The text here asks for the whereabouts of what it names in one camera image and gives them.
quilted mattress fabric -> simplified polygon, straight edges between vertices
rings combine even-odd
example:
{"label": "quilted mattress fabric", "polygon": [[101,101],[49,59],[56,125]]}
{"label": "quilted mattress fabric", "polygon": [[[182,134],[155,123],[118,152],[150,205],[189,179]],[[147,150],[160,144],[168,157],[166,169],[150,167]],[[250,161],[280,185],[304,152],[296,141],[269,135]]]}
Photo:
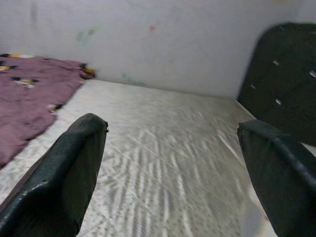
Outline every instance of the quilted mattress fabric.
{"label": "quilted mattress fabric", "polygon": [[241,236],[249,177],[237,127],[250,117],[225,98],[87,81],[54,125],[0,170],[0,201],[89,112],[110,132],[80,237]]}

mattress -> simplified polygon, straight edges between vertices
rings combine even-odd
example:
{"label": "mattress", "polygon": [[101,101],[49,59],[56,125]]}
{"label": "mattress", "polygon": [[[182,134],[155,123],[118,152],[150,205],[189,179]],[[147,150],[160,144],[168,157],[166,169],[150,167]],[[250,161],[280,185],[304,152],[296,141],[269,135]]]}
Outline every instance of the mattress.
{"label": "mattress", "polygon": [[261,232],[237,139],[238,123],[251,117],[236,101],[98,80],[87,81],[56,122],[0,170],[0,201],[86,113],[106,120],[110,132],[80,237]]}

